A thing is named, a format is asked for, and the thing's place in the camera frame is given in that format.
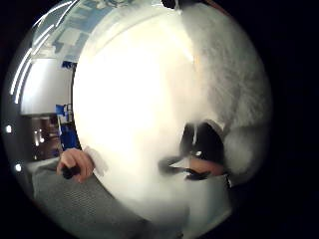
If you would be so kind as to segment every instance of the hand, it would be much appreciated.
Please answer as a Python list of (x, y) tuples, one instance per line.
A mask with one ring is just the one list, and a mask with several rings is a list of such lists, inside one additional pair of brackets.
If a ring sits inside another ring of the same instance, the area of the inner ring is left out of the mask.
[(93, 174), (94, 164), (91, 158), (83, 151), (70, 148), (61, 154), (61, 159), (57, 166), (57, 173), (62, 174), (61, 169), (66, 166), (72, 168), (74, 166), (80, 167), (80, 174), (74, 176), (78, 182), (83, 182)]
[(214, 176), (222, 175), (225, 172), (221, 164), (196, 157), (190, 159), (189, 168), (199, 173), (210, 171)]

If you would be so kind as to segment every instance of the white fluffy fur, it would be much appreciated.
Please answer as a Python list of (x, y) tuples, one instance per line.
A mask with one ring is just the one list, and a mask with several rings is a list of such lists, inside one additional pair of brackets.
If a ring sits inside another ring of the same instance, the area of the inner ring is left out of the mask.
[(224, 124), (226, 166), (233, 184), (259, 168), (271, 118), (270, 87), (253, 45), (229, 17), (203, 4), (182, 12), (194, 42), (196, 69)]

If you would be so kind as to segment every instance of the gray sleeve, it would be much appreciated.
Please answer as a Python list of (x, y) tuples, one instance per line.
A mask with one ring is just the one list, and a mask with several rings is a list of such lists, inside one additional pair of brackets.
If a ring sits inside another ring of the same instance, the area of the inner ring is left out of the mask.
[(32, 174), (34, 199), (55, 223), (78, 238), (159, 238), (145, 219), (117, 201), (91, 176), (84, 183), (56, 174), (57, 162)]

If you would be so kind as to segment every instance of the black background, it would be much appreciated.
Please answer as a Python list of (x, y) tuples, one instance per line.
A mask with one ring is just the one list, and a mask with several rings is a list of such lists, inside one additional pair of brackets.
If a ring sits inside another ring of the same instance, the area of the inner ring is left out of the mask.
[[(1, 91), (10, 60), (33, 23), (58, 1), (1, 2)], [(318, 238), (318, 13), (310, 1), (216, 1), (244, 28), (274, 99), (270, 150), (242, 207), (204, 238)], [(72, 238), (29, 201), (0, 143), (0, 237)]]

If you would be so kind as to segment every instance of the blue object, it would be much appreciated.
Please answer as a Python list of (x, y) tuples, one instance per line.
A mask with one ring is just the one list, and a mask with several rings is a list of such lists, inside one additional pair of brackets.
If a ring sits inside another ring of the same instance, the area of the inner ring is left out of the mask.
[(56, 105), (56, 114), (58, 116), (65, 116), (64, 107), (65, 107), (65, 105), (63, 105), (63, 106)]
[(77, 134), (72, 129), (62, 131), (62, 134), (60, 135), (60, 140), (61, 140), (63, 150), (66, 150), (72, 147), (78, 147)]

